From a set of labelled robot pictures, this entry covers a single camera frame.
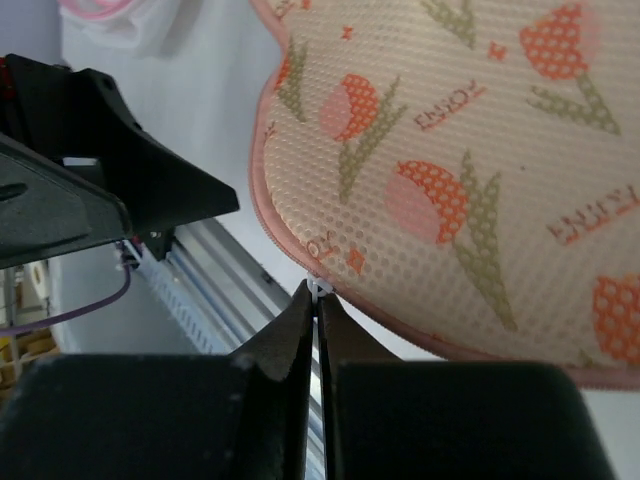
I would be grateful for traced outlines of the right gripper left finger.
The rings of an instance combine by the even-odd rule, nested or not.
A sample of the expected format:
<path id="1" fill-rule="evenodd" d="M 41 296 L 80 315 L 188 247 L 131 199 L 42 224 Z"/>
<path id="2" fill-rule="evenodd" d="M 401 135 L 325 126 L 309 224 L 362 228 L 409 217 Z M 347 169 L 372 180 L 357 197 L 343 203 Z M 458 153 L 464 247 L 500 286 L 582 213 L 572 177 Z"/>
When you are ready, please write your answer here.
<path id="1" fill-rule="evenodd" d="M 301 479 L 311 294 L 226 355 L 57 355 L 1 414 L 5 479 Z"/>

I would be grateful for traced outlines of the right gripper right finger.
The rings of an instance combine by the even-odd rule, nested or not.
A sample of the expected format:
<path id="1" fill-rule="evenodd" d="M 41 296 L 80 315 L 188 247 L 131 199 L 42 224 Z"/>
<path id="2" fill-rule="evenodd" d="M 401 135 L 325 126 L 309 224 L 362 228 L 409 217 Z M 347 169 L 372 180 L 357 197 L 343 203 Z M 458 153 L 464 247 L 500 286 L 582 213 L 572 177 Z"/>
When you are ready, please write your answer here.
<path id="1" fill-rule="evenodd" d="M 588 409 L 560 369 L 403 361 L 329 294 L 316 303 L 331 479 L 610 479 Z"/>

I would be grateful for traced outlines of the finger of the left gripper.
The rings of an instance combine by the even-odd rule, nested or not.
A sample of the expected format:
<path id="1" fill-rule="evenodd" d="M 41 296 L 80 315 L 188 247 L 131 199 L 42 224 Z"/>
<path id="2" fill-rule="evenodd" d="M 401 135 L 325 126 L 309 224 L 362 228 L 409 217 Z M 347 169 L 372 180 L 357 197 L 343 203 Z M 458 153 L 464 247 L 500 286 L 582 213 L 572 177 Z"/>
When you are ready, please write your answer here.
<path id="1" fill-rule="evenodd" d="M 239 207 L 231 186 L 149 135 L 115 80 L 100 71 L 4 56 L 2 135 L 117 197 L 132 224 L 132 234 L 124 239 Z"/>
<path id="2" fill-rule="evenodd" d="M 129 237 L 124 204 L 6 135 L 1 136 L 1 267 Z"/>

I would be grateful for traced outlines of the floral mesh laundry bag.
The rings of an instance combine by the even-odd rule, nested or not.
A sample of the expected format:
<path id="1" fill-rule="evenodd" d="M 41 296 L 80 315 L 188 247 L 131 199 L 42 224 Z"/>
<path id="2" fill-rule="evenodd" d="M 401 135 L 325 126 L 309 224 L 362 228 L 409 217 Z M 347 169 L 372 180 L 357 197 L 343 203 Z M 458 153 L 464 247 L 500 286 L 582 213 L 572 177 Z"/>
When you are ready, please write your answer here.
<path id="1" fill-rule="evenodd" d="M 639 386 L 639 5 L 257 1 L 251 196 L 290 258 L 449 360 Z"/>

